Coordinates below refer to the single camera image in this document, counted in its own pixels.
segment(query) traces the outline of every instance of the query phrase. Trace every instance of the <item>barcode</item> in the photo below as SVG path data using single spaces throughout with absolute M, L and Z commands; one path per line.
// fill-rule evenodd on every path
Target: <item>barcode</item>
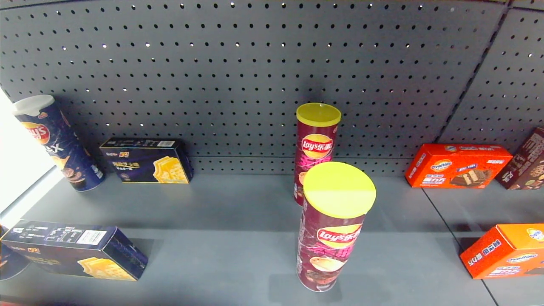
M 92 244 L 97 245 L 106 234 L 104 230 L 86 230 L 76 242 L 77 244 Z
M 157 146 L 172 146 L 173 144 L 172 140 L 161 140 Z

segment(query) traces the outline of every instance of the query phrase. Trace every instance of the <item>white lid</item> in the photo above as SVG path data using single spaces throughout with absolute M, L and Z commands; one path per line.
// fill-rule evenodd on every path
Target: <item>white lid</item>
M 15 116 L 18 115 L 29 115 L 29 116 L 38 116 L 40 111 L 53 104 L 55 98 L 52 95 L 38 95 L 28 98 L 24 98 L 13 103 L 13 111 L 11 113 Z

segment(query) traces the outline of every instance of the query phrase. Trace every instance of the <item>navy blue chip can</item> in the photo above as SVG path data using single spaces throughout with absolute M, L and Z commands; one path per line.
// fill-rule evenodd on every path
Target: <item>navy blue chip can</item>
M 91 190 L 104 181 L 106 176 L 79 142 L 53 96 L 32 96 L 13 105 L 13 115 L 44 146 L 75 190 Z

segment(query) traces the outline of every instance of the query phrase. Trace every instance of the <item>orange box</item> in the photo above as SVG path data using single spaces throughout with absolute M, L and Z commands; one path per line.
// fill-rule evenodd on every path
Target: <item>orange box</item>
M 544 223 L 495 225 L 460 258 L 472 278 L 544 275 Z
M 511 159 L 500 145 L 426 143 L 405 177 L 412 187 L 485 188 Z

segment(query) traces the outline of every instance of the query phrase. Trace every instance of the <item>shelf surface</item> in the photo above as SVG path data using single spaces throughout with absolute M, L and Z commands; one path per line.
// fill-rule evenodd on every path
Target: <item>shelf surface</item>
M 190 185 L 110 176 L 85 193 L 59 182 L 25 218 L 118 225 L 150 257 L 143 277 L 71 277 L 31 265 L 0 295 L 82 305 L 495 305 L 424 192 L 404 178 L 374 181 L 375 206 L 326 293 L 295 275 L 300 208 L 291 176 L 199 175 Z
M 496 224 L 543 223 L 542 190 L 506 190 L 496 181 L 485 189 L 425 189 L 461 245 L 469 247 Z M 544 305 L 544 277 L 484 281 L 501 306 Z

